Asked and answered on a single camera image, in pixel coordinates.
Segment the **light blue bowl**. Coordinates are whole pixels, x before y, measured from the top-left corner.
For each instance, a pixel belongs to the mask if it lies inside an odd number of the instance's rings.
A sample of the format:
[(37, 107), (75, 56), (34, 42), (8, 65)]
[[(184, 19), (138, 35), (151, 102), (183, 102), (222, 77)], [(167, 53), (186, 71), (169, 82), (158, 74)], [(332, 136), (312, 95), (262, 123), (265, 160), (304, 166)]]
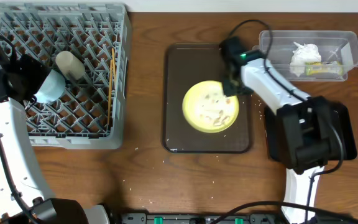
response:
[(38, 103), (51, 103), (59, 99), (65, 91), (65, 78), (55, 70), (51, 70), (42, 86), (35, 94)]

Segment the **yellow plate with crumbs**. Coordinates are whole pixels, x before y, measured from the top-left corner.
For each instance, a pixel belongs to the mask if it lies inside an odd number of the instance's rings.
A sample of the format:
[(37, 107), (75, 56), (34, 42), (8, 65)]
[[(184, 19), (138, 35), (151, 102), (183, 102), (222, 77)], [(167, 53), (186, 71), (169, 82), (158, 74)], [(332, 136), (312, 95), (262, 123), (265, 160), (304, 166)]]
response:
[(226, 96), (223, 84), (207, 80), (193, 85), (183, 97), (182, 112), (188, 124), (202, 133), (219, 133), (230, 127), (239, 114), (239, 100)]

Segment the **cream plastic cup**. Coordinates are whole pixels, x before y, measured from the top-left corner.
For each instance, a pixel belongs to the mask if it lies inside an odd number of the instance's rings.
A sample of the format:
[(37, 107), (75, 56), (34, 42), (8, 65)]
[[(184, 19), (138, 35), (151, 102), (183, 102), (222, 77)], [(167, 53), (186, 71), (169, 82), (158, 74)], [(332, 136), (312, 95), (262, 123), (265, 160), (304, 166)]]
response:
[(61, 73), (79, 80), (86, 72), (84, 64), (69, 51), (62, 51), (55, 57), (55, 63)]

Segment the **dark brown serving tray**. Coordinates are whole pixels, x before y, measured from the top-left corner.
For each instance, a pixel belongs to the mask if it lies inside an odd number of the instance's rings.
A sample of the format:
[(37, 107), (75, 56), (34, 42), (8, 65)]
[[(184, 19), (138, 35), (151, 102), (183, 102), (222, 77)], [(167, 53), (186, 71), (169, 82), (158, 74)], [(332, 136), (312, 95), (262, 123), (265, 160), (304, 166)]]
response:
[(247, 152), (253, 143), (251, 97), (238, 96), (239, 115), (219, 133), (203, 133), (191, 127), (182, 111), (186, 92), (195, 84), (221, 82), (225, 67), (216, 44), (173, 44), (165, 54), (162, 146), (174, 153)]

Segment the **white tissue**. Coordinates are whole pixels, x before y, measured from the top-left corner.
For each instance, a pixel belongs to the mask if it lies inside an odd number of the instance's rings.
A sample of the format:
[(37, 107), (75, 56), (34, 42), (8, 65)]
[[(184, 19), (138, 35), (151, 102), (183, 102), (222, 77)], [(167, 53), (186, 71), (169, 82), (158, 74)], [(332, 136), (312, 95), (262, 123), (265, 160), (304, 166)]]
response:
[(299, 44), (294, 42), (297, 49), (293, 51), (290, 62), (290, 71), (299, 77), (305, 72), (305, 66), (310, 63), (321, 62), (318, 46), (315, 44)]

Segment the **green snack wrapper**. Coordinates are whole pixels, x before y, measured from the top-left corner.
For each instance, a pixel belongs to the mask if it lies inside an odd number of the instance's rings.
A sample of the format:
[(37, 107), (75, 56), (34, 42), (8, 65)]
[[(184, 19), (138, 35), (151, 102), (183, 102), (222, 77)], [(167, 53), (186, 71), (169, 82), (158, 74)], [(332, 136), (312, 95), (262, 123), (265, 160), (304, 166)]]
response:
[(313, 62), (307, 63), (305, 67), (305, 74), (307, 76), (316, 75), (321, 73), (331, 73), (338, 76), (344, 74), (342, 64), (338, 61), (333, 62)]

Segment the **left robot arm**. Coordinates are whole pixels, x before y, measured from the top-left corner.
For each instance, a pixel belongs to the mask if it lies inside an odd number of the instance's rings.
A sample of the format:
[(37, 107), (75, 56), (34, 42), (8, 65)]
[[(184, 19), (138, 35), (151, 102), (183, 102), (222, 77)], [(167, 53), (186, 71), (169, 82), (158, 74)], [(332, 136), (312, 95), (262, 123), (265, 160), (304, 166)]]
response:
[(56, 198), (39, 167), (22, 101), (40, 91), (54, 97), (65, 79), (36, 59), (0, 55), (0, 216), (3, 223), (111, 223), (105, 206), (83, 208)]

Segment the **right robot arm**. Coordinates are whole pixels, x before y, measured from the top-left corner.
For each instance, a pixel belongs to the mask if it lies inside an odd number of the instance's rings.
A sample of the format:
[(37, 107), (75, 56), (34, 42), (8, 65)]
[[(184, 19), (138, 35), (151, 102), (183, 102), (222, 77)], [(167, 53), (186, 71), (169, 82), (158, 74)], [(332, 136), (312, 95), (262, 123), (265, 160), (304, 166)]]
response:
[(297, 89), (270, 64), (267, 52), (246, 49), (238, 37), (224, 39), (219, 48), (227, 69), (224, 94), (255, 92), (268, 107), (268, 149), (287, 170), (285, 218), (289, 223), (308, 223), (315, 215), (309, 207), (317, 179), (337, 171), (345, 158), (330, 102)]

